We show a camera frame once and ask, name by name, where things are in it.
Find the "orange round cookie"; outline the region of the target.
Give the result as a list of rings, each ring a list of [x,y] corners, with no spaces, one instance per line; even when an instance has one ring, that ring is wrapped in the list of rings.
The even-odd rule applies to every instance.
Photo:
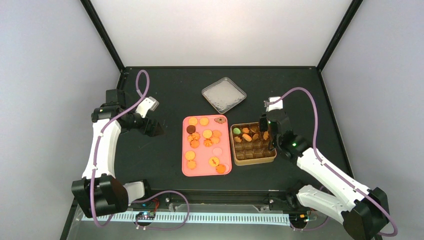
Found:
[[[198,118],[197,117],[190,117],[188,119],[188,124],[192,126],[196,126],[198,124]]]
[[[248,127],[244,127],[244,128],[242,129],[242,132],[243,132],[244,134],[249,134],[249,133],[250,133],[250,129],[249,129]]]
[[[214,134],[213,134],[213,131],[212,131],[212,130],[210,130],[210,129],[206,129],[206,130],[204,130],[204,131],[202,132],[202,136],[203,136],[205,139],[210,139],[213,135],[214,135]]]
[[[202,117],[199,119],[199,124],[201,126],[207,126],[210,123],[210,120],[208,117]]]

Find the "gold cookie tin box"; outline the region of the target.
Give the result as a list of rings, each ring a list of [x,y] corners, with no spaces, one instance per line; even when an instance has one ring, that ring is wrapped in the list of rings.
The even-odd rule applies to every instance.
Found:
[[[242,134],[234,135],[233,128],[249,128],[252,137],[251,142],[247,142],[242,138]],[[234,141],[234,137],[240,137],[242,142]],[[237,166],[247,166],[256,164],[271,163],[277,156],[275,149],[268,149],[269,140],[268,133],[261,132],[258,122],[233,124],[230,127],[230,140],[233,160]]]

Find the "green round cookie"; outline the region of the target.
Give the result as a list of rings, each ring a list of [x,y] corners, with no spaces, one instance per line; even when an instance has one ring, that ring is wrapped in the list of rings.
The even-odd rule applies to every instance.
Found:
[[[242,130],[239,127],[234,127],[232,133],[234,135],[240,135],[242,133]]]

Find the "pink plastic tray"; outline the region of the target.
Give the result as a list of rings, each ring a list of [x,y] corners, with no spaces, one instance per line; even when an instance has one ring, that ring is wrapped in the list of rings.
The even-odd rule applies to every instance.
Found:
[[[196,117],[198,119],[198,124],[196,127],[196,132],[193,134],[188,134],[186,131],[188,124],[188,119],[191,117]],[[199,124],[199,119],[207,117],[209,118],[209,124],[207,126],[202,126]],[[231,144],[230,144],[230,132],[228,120],[226,118],[226,123],[219,124],[214,121],[216,117],[224,117],[222,114],[216,115],[197,115],[197,116],[187,116],[182,121],[182,148],[181,148],[181,171],[187,177],[204,177],[204,176],[220,176],[227,175],[232,170],[232,156],[231,156]],[[205,147],[203,141],[206,139],[203,137],[202,133],[204,130],[219,130],[222,135],[221,137],[211,137],[213,141],[213,146]],[[221,156],[214,156],[213,149],[221,148],[223,153]],[[185,153],[187,151],[195,152],[195,159],[188,161],[185,159]],[[217,157],[220,160],[220,164],[216,167],[212,167],[209,164],[209,159],[211,157]]]

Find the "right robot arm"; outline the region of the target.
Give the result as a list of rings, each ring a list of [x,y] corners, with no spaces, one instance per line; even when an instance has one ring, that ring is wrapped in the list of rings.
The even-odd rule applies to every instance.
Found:
[[[301,135],[296,135],[283,109],[261,115],[259,129],[269,134],[270,148],[318,180],[329,192],[304,185],[286,193],[285,204],[318,210],[339,222],[355,240],[371,240],[389,224],[389,204],[380,188],[370,189],[340,170]]]

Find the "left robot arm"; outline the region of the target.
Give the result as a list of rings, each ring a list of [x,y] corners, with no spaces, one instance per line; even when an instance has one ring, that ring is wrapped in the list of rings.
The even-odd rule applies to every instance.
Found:
[[[115,156],[123,130],[136,129],[148,137],[163,134],[159,122],[147,116],[158,105],[150,96],[127,107],[125,92],[111,89],[106,91],[106,102],[94,109],[89,159],[81,179],[71,185],[71,192],[87,218],[123,213],[133,201],[145,196],[145,180],[122,184],[116,179]]]

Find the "dark chocolate cookie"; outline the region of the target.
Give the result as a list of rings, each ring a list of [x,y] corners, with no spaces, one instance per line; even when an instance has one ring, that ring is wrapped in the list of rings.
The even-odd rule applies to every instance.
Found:
[[[191,135],[191,134],[195,133],[195,132],[196,132],[196,126],[195,126],[195,125],[188,125],[188,126],[186,127],[186,132],[187,132],[189,135]]]

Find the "brown flower cookie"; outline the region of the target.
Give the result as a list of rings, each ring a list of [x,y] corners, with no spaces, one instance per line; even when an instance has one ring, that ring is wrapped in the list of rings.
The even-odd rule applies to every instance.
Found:
[[[225,117],[221,116],[221,117],[215,117],[214,121],[218,124],[224,124],[224,123],[227,122],[227,119]]]

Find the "beige round cookie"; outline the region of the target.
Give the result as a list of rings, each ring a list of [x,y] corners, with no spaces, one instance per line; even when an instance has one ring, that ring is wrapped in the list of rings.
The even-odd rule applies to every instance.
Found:
[[[212,135],[213,137],[220,138],[222,136],[222,133],[219,130],[213,130]]]

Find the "clear plastic lid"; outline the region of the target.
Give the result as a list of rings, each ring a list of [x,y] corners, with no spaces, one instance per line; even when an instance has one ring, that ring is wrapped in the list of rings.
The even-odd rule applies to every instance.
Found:
[[[247,97],[247,94],[228,77],[223,77],[205,87],[201,94],[222,115]]]

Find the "pale pink cookie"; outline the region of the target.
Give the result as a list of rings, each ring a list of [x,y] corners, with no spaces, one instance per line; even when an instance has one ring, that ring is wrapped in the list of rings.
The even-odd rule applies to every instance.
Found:
[[[223,150],[220,147],[215,147],[212,150],[212,153],[213,153],[214,156],[218,157],[218,156],[221,156],[223,154]]]

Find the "orange swirl cookie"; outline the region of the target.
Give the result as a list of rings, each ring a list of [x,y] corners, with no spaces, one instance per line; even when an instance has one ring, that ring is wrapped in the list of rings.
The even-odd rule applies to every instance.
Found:
[[[203,141],[203,145],[205,146],[205,147],[207,147],[207,148],[209,148],[209,147],[211,147],[211,146],[213,146],[213,141],[210,139],[210,138],[207,138],[207,139],[205,139],[204,141]]]

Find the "yellow cookie red mark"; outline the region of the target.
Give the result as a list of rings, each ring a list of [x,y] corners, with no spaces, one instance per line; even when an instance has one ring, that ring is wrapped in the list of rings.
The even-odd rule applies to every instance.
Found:
[[[208,163],[212,167],[217,167],[220,164],[219,158],[213,156],[208,160]]]

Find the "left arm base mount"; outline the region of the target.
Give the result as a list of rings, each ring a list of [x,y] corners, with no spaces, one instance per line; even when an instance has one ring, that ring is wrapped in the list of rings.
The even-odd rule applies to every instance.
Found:
[[[160,208],[166,208],[166,205],[169,203],[166,201],[166,198],[170,197],[170,190],[153,191],[150,195],[132,201],[128,207],[148,211],[158,210]]]

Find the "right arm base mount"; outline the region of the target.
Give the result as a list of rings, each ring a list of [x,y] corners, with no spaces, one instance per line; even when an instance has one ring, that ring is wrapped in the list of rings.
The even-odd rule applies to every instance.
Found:
[[[271,210],[282,210],[289,212],[307,212],[316,211],[312,207],[306,207],[300,204],[296,194],[292,191],[271,191],[264,199]]]

